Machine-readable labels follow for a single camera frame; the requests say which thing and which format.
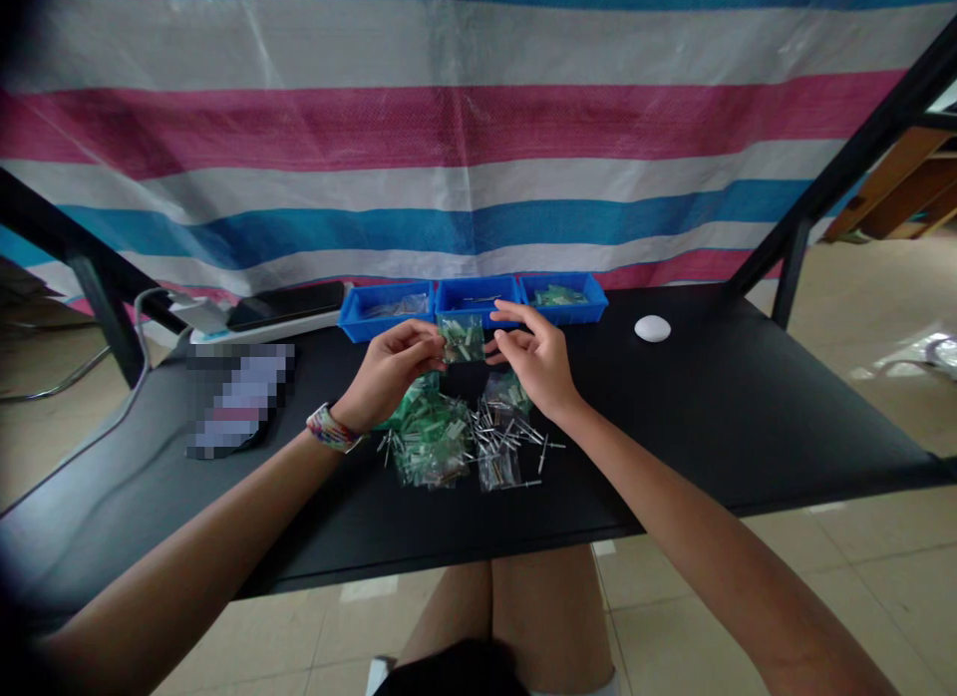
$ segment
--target power strip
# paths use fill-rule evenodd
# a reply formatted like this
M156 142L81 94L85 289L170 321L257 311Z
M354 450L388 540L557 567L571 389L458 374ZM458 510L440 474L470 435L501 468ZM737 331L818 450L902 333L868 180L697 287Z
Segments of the power strip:
M322 314L300 317L299 319L287 320L266 327L256 327L242 332L223 330L207 335L193 330L189 335L189 341L192 344L262 344L263 342L275 342L276 340L293 337L303 332L335 327L338 322L339 310L336 310L335 312L323 312Z

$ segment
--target charger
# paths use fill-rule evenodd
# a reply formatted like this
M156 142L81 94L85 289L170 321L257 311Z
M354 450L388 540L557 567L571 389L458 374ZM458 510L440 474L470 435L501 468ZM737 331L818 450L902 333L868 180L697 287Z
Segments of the charger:
M227 315L208 297L189 297L170 290L172 314L197 332L212 335L226 329Z

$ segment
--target striped tarp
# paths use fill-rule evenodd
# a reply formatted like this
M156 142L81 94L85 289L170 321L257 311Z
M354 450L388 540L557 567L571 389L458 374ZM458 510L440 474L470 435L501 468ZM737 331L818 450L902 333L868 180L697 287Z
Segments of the striped tarp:
M724 280L955 12L49 0L0 159L153 278L229 299L331 278ZM0 252L80 295L12 233Z

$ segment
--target tiled floor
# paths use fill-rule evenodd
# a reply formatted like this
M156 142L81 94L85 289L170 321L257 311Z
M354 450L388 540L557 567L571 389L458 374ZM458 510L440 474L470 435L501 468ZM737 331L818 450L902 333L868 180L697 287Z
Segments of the tiled floor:
M791 332L923 446L957 455L957 384L907 361L919 357L931 335L957 332L957 232L816 246ZM95 330L2 341L0 390L48 386L100 344ZM0 508L52 469L125 394L108 361L58 398L0 408ZM58 429L49 429L51 421ZM957 487L746 524L820 595L903 694L957 695ZM741 649L647 536L602 542L595 553L625 694L766 693ZM362 694L370 656L399 651L440 575L234 602L159 693Z

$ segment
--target leg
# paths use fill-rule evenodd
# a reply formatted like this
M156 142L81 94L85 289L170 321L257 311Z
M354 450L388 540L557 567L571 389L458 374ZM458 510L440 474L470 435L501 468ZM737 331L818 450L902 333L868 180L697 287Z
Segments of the leg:
M399 666L491 633L491 569L487 561L450 566L436 586L399 657Z
M613 666L598 572L588 544L491 563L492 637L529 691L584 694Z

